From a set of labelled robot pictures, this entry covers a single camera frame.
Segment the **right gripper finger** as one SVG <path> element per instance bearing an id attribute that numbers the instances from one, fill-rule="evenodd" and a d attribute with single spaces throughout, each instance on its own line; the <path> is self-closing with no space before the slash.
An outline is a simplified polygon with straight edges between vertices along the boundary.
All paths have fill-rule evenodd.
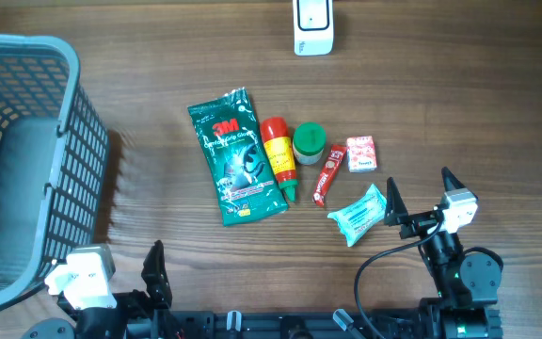
<path id="1" fill-rule="evenodd" d="M 447 167 L 443 167 L 441 169 L 441 176 L 446 192 L 462 189 L 465 187 L 465 185 L 462 184 Z"/>
<path id="2" fill-rule="evenodd" d="M 399 189 L 392 177 L 387 180 L 387 202 L 384 223 L 386 225 L 402 225 L 408 223 L 409 213 L 401 197 Z"/>

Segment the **teal wet wipes pack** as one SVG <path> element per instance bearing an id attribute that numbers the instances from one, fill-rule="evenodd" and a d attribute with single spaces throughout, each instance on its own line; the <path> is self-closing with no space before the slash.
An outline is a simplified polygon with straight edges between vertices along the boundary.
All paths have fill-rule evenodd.
<path id="1" fill-rule="evenodd" d="M 376 223 L 385 216 L 387 200 L 375 184 L 356 202 L 327 217 L 337 222 L 348 247 L 353 247 Z"/>

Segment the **small red white box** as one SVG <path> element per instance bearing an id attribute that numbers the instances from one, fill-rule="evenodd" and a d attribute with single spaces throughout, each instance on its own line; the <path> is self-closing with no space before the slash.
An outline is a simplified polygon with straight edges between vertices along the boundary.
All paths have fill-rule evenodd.
<path id="1" fill-rule="evenodd" d="M 372 136 L 349 137 L 346 146 L 350 172 L 367 172 L 377 168 L 375 143 Z"/>

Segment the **red coffee stick sachet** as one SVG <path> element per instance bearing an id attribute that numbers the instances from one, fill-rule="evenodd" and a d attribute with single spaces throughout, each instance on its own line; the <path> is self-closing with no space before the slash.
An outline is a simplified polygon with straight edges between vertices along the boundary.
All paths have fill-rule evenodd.
<path id="1" fill-rule="evenodd" d="M 319 174 L 315 189 L 312 194 L 313 202 L 319 206 L 325 206 L 326 194 L 339 171 L 340 165 L 347 153 L 347 147 L 334 144 L 331 146 L 330 152 L 324 163 L 324 166 Z"/>

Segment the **green lid jar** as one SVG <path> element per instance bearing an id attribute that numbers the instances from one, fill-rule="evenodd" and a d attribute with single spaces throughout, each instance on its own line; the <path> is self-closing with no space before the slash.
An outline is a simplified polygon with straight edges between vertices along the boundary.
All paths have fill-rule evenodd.
<path id="1" fill-rule="evenodd" d="M 318 123 L 305 122 L 300 124 L 293 135 L 293 151 L 295 160 L 301 165 L 317 163 L 326 147 L 327 134 Z"/>

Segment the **green 3M gloves packet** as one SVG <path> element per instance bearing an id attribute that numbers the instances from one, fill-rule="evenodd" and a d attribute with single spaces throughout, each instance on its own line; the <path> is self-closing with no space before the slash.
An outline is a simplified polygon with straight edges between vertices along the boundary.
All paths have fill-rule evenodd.
<path id="1" fill-rule="evenodd" d="M 247 90 L 234 89 L 188 114 L 211 172 L 224 226 L 289 209 L 266 156 Z"/>

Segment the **red sauce bottle green cap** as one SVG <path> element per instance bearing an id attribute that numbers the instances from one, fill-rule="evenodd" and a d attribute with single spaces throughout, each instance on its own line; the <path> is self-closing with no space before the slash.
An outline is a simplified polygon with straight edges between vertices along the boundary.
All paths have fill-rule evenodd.
<path id="1" fill-rule="evenodd" d="M 261 124 L 263 146 L 272 171 L 290 202 L 296 201 L 298 186 L 292 140 L 284 118 L 273 117 Z"/>

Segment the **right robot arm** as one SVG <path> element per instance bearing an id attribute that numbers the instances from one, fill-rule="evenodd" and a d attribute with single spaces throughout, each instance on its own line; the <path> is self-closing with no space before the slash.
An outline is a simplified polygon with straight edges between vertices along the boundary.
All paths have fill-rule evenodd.
<path id="1" fill-rule="evenodd" d="M 438 295 L 413 310 L 389 312 L 391 338 L 502 338 L 495 308 L 504 263 L 494 251 L 464 248 L 457 231 L 471 224 L 478 198 L 448 168 L 441 170 L 444 194 L 431 211 L 409 214 L 395 181 L 387 180 L 384 222 L 400 226 L 403 239 L 418 237 L 422 260 Z"/>

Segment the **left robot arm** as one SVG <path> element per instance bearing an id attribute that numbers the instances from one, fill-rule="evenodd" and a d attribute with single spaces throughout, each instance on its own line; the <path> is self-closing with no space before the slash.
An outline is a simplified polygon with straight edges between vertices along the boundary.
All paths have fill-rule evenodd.
<path id="1" fill-rule="evenodd" d="M 73 323 L 53 317 L 33 325 L 24 338 L 184 338 L 171 314 L 172 293 L 165 267 L 164 245 L 154 242 L 143 263 L 145 291 L 111 291 L 116 271 L 105 244 L 81 246 L 45 278 L 48 293 Z"/>

